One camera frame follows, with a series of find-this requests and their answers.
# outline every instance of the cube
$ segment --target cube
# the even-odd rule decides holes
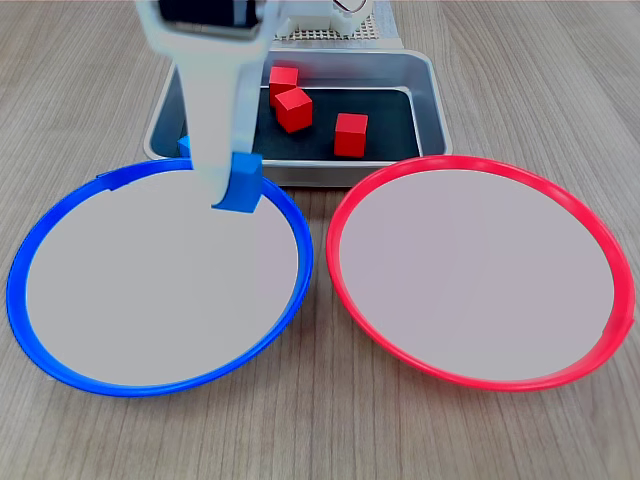
[[[189,135],[178,140],[178,150],[180,151],[181,157],[191,157],[191,141],[189,140]]]
[[[333,153],[339,157],[364,157],[369,117],[356,113],[340,113],[336,122]]]
[[[240,213],[255,212],[262,198],[262,178],[261,155],[234,152],[227,193],[220,203],[212,207]]]
[[[298,86],[298,69],[293,67],[273,67],[269,77],[269,105],[275,106],[276,95]]]
[[[276,95],[276,119],[287,133],[297,132],[313,123],[313,102],[300,88]]]

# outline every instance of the wooden table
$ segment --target wooden table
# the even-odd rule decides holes
[[[394,4],[435,64],[456,153],[584,200],[640,269],[640,5]],[[0,3],[0,280],[54,202],[144,160],[168,71],[129,2]],[[23,354],[0,318],[3,479],[638,479],[640,334],[595,374],[538,394],[468,390],[374,345],[336,297],[324,238],[338,192],[295,191],[317,268],[259,358],[201,388],[93,396]]]

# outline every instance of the metal grid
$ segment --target metal grid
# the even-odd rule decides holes
[[[360,28],[353,35],[342,36],[335,30],[296,30],[288,37],[277,37],[277,40],[378,40],[380,32],[373,12],[369,15]]]

